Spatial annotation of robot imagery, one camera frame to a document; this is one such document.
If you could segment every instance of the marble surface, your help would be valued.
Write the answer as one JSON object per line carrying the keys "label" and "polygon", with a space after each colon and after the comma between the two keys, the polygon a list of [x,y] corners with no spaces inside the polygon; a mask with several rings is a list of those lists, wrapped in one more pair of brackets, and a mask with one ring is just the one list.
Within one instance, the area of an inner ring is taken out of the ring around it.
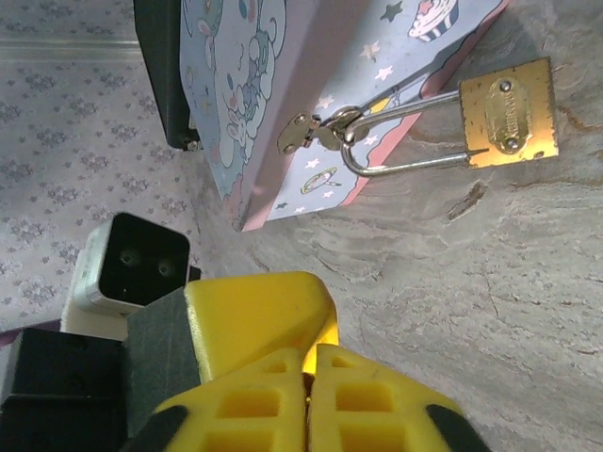
{"label": "marble surface", "polygon": [[[373,181],[349,207],[236,234],[203,158],[183,155],[205,275],[312,271],[345,346],[458,399],[495,450],[603,450],[599,10],[514,0],[458,73],[551,56],[557,159]],[[462,141],[453,105],[425,114],[389,163]]]}

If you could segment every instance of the white star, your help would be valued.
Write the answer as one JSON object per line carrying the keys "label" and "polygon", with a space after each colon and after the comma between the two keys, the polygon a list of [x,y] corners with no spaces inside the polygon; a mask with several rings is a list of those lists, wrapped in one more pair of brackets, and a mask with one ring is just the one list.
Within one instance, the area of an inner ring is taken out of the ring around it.
{"label": "white star", "polygon": [[320,163],[320,160],[318,160],[317,158],[315,158],[314,160],[310,160],[305,167],[306,168],[316,168],[317,164],[319,164],[319,163]]}
{"label": "white star", "polygon": [[360,57],[367,57],[368,59],[375,59],[375,54],[381,50],[379,42],[375,41],[372,44],[365,44],[365,50],[363,50]]}
{"label": "white star", "polygon": [[329,105],[334,102],[334,98],[332,95],[328,95],[327,97],[321,97],[318,99],[317,108],[329,108]]}
{"label": "white star", "polygon": [[382,80],[382,81],[385,80],[389,75],[394,73],[394,71],[392,71],[392,69],[393,69],[393,66],[388,66],[385,69],[379,69],[379,73],[375,77],[375,80]]}
{"label": "white star", "polygon": [[379,138],[374,135],[373,137],[367,137],[367,139],[365,139],[365,143],[367,146],[372,146],[376,141],[378,141]]}

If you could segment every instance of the decorated box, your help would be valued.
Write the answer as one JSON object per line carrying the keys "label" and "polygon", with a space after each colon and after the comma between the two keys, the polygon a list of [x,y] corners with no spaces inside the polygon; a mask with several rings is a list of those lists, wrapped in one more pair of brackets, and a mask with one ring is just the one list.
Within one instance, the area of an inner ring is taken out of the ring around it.
{"label": "decorated box", "polygon": [[[285,126],[436,94],[508,1],[183,0],[183,87],[234,228],[353,201],[367,180],[317,140],[280,153]],[[381,165],[417,119],[374,127],[356,159]]]}

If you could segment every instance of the brass padlock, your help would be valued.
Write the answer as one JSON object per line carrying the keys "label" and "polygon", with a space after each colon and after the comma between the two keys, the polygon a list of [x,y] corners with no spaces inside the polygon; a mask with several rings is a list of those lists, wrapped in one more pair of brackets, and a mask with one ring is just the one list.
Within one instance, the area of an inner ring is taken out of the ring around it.
{"label": "brass padlock", "polygon": [[464,136],[471,167],[507,165],[559,154],[551,74],[550,59],[542,58],[461,82]]}
{"label": "brass padlock", "polygon": [[[351,106],[326,121],[301,114],[298,118],[312,118],[311,125],[293,119],[279,137],[279,150],[293,153],[318,138],[325,148],[340,151],[346,166],[363,177],[453,165],[486,168],[553,157],[559,154],[559,147],[552,78],[550,58],[545,57],[465,80],[458,91],[379,113],[363,115]],[[461,103],[464,152],[395,167],[365,167],[353,156],[354,143],[371,127],[456,102]]]}

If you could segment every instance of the cartoon character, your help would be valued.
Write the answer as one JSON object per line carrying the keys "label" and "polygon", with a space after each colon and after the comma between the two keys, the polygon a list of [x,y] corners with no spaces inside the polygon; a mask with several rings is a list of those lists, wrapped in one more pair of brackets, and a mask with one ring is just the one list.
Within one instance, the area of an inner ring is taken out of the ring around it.
{"label": "cartoon character", "polygon": [[201,19],[198,28],[207,36],[205,60],[215,72],[220,161],[228,168],[235,153],[245,163],[252,155],[285,39],[285,0],[205,2],[220,15],[213,24]]}

